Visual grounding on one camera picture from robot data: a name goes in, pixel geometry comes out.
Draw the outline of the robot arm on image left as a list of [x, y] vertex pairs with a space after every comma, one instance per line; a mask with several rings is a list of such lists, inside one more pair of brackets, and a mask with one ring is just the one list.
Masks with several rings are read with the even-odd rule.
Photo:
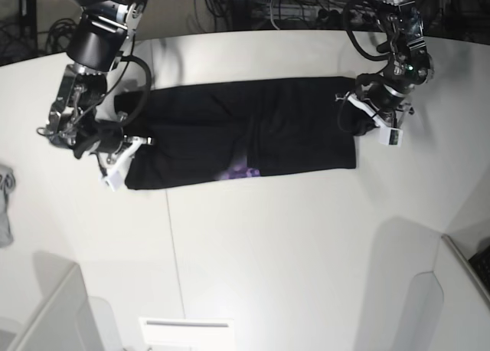
[[[105, 182], [120, 178], [121, 167], [148, 137], [127, 129], [147, 104], [152, 74], [148, 64], [126, 44], [134, 44], [136, 29], [148, 0], [73, 0], [82, 9], [80, 20], [66, 49], [73, 61], [66, 66], [47, 122], [37, 129], [39, 136], [57, 148], [69, 149], [76, 159], [94, 155]], [[106, 76], [118, 64], [134, 63], [142, 68], [145, 85], [132, 111], [114, 120], [98, 120], [96, 110], [112, 93]]]

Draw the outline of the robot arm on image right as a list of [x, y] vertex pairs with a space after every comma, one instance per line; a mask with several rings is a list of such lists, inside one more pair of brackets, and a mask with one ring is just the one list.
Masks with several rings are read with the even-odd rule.
[[[386, 41], [369, 54], [355, 37], [349, 15], [367, 7]], [[354, 88], [339, 100], [339, 129], [352, 136], [363, 136], [378, 129], [401, 141], [404, 120], [415, 114], [408, 100], [419, 85], [433, 77], [433, 59], [423, 36], [424, 23], [415, 0], [349, 0], [342, 9], [342, 24], [354, 49], [365, 59], [384, 62], [376, 73], [359, 74]]]

